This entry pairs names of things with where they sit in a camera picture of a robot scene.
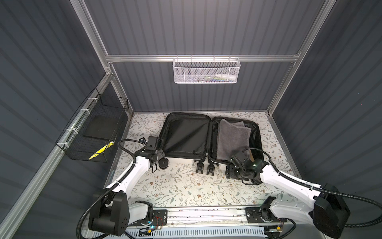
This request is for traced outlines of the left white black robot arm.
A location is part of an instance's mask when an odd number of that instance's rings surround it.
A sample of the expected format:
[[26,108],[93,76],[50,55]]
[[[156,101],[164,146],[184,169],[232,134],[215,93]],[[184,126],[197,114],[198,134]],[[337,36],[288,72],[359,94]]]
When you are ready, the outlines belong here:
[[96,196],[95,201],[82,214],[76,226],[76,237],[83,239],[82,227],[86,217],[89,217],[88,228],[101,232],[98,239],[109,235],[133,237],[126,232],[129,225],[144,220],[150,222],[154,216],[153,206],[145,201],[129,206],[128,198],[138,180],[149,170],[158,169],[157,162],[165,157],[163,140],[150,136],[146,142],[140,140],[122,139],[117,146],[132,157],[132,162],[114,182],[109,184]]

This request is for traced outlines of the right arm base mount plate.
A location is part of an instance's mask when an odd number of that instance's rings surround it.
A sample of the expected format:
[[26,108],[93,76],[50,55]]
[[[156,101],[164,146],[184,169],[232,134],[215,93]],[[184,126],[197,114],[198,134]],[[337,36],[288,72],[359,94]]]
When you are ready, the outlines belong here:
[[285,223],[287,219],[275,217],[269,209],[261,209],[260,206],[246,207],[245,216],[249,223]]

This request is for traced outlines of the grey towel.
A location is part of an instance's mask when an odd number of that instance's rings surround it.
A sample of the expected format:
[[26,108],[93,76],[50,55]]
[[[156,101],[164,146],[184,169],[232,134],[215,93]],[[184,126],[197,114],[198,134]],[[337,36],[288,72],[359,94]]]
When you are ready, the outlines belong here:
[[251,131],[243,121],[230,123],[222,119],[218,126],[216,159],[229,160],[236,152],[248,148]]

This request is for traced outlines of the black carry-on suitcase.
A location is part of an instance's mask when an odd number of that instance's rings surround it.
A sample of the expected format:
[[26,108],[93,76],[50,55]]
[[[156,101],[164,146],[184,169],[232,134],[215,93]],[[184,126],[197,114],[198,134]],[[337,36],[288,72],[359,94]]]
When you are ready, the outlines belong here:
[[163,140],[165,156],[177,163],[196,162],[197,172],[214,175],[217,166],[226,168],[229,160],[216,159],[217,133],[222,119],[230,123],[243,121],[249,127],[249,147],[243,149],[251,160],[263,159],[260,128],[257,123],[239,118],[210,117],[203,114],[173,112],[164,122],[159,138]]

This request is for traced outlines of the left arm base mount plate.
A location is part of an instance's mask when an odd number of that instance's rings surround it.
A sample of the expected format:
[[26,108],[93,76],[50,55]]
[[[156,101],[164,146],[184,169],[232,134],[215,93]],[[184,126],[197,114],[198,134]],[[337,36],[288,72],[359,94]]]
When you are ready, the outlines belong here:
[[139,220],[135,223],[136,226],[165,226],[167,225],[168,210],[154,209],[152,216],[149,219]]

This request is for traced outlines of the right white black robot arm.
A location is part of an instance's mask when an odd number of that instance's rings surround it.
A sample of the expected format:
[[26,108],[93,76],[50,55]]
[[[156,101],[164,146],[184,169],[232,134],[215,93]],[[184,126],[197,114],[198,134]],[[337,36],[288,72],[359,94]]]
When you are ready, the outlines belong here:
[[235,152],[231,158],[234,174],[245,185],[270,184],[299,200],[299,203],[285,202],[276,197],[268,197],[255,212],[264,222],[275,219],[300,221],[315,226],[328,237],[338,239],[345,228],[363,228],[381,223],[377,217],[368,222],[349,224],[351,211],[345,198],[373,204],[381,208],[382,204],[365,197],[341,193],[330,184],[306,182],[280,171],[271,159],[251,160],[245,155],[246,149]]

